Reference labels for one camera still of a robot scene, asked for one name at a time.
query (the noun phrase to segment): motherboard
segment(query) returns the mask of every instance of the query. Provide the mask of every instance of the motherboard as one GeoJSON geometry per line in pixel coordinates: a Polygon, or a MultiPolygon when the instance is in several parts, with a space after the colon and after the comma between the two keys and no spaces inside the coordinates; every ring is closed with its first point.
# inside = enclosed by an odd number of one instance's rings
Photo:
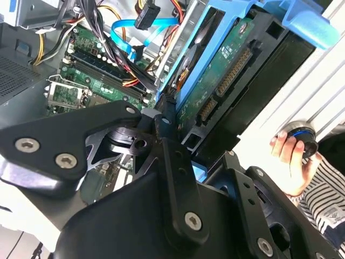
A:
{"type": "MultiPolygon", "coordinates": [[[[140,60],[144,68],[149,62],[140,60]]],[[[153,94],[138,84],[125,87],[122,82],[130,75],[111,63],[98,39],[82,26],[74,28],[60,74],[51,77],[46,93],[47,115],[70,112],[111,101],[124,100],[138,109],[153,108],[153,94]]]]}

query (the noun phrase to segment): fingernail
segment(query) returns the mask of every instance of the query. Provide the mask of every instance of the fingernail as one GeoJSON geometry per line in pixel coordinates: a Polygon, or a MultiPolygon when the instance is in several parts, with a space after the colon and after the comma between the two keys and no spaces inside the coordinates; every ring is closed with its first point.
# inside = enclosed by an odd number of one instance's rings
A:
{"type": "Polygon", "coordinates": [[[296,141],[296,138],[295,138],[295,137],[290,137],[287,141],[288,141],[288,142],[295,142],[295,141],[296,141]]]}
{"type": "Polygon", "coordinates": [[[285,138],[286,135],[287,135],[286,131],[281,131],[281,132],[279,133],[278,137],[280,137],[280,138],[285,138]]]}
{"type": "Polygon", "coordinates": [[[304,147],[304,143],[302,140],[298,141],[297,144],[296,144],[296,147],[297,148],[303,148],[304,147]]]}

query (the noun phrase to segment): knob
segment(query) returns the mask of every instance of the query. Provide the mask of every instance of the knob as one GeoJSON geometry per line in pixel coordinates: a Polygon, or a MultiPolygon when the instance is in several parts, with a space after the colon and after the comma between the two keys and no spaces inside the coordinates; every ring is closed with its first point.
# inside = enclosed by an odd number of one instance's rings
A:
{"type": "Polygon", "coordinates": [[[319,144],[315,140],[315,131],[307,122],[294,121],[286,125],[282,130],[287,132],[287,139],[294,136],[297,141],[303,141],[305,146],[303,158],[309,158],[318,151],[319,144]]]}

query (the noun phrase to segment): white wall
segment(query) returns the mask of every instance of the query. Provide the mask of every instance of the white wall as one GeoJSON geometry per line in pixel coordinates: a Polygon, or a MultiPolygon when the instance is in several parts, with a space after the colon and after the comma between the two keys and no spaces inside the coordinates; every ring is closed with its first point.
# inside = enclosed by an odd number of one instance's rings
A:
{"type": "MultiPolygon", "coordinates": [[[[5,259],[16,244],[21,231],[14,231],[0,225],[0,258],[5,259]]],[[[24,233],[9,259],[30,259],[39,241],[31,234],[24,233]]],[[[41,259],[47,259],[49,252],[42,248],[41,259]]]]}

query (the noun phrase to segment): striped sleeve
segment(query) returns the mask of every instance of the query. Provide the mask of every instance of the striped sleeve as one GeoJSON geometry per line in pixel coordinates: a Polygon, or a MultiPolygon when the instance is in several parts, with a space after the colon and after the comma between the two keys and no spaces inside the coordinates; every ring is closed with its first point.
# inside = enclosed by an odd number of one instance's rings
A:
{"type": "Polygon", "coordinates": [[[309,222],[345,258],[345,177],[324,157],[303,191],[299,206],[309,222]]]}

